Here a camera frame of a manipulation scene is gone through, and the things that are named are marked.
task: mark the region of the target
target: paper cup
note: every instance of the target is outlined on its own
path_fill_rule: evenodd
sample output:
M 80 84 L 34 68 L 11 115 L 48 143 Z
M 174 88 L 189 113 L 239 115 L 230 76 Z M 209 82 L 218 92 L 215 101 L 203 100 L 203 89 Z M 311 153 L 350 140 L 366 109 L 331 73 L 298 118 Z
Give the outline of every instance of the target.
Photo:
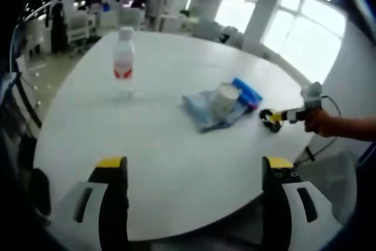
M 238 100 L 240 91 L 230 83 L 221 84 L 214 92 L 210 110 L 212 114 L 219 119 L 226 119 L 234 109 Z

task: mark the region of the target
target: plastic bottle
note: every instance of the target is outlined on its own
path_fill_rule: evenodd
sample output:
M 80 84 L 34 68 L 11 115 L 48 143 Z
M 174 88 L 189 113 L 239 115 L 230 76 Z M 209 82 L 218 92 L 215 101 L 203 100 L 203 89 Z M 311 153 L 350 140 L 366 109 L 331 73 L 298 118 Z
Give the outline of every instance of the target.
M 119 39 L 113 49 L 113 74 L 119 81 L 121 92 L 132 93 L 133 64 L 135 48 L 132 41 L 133 28 L 123 27 L 119 31 Z

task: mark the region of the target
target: black cable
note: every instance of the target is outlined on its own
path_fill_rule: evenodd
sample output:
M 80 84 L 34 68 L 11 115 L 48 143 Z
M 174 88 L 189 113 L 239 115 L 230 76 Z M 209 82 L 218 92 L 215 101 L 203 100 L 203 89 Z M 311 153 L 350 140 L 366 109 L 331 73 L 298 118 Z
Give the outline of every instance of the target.
M 337 109 L 339 117 L 342 117 L 341 110 L 338 107 L 337 103 L 333 100 L 333 98 L 328 96 L 328 95 L 324 95 L 323 98 L 329 99 L 333 103 L 335 108 Z M 336 139 L 337 139 L 337 136 L 335 136 L 331 141 L 328 142 L 328 144 L 326 144 L 323 148 L 321 148 L 319 151 L 317 151 L 315 154 L 313 154 L 313 157 L 316 157 L 317 155 L 319 155 L 320 153 L 322 153 L 323 151 L 328 149 L 329 146 L 331 146 L 336 141 Z

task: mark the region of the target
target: table top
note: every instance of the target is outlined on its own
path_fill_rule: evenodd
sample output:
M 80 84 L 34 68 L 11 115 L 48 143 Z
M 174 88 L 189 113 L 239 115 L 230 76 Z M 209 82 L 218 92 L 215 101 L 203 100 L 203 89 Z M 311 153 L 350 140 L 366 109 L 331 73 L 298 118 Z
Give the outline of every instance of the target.
M 263 156 L 294 160 L 311 140 L 302 123 L 269 132 L 258 111 L 228 129 L 198 132 L 182 95 L 216 89 L 235 76 L 263 96 L 260 109 L 302 104 L 300 87 L 278 66 L 220 43 L 135 32 L 136 91 L 119 98 L 123 82 L 112 71 L 117 37 L 106 35 L 75 66 L 43 123 L 35 166 L 50 180 L 52 212 L 96 162 L 126 155 L 129 239 L 189 232 L 262 192 Z

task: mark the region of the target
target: window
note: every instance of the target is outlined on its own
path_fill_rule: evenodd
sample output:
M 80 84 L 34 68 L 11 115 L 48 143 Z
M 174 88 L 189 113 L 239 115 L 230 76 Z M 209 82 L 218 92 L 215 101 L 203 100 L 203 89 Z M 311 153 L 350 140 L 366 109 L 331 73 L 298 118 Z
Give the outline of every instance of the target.
M 245 32 L 257 0 L 222 0 L 215 21 Z
M 281 0 L 262 43 L 308 80 L 323 83 L 341 48 L 346 16 L 319 0 Z
M 301 0 L 281 0 L 281 6 L 292 11 L 297 11 L 300 1 Z

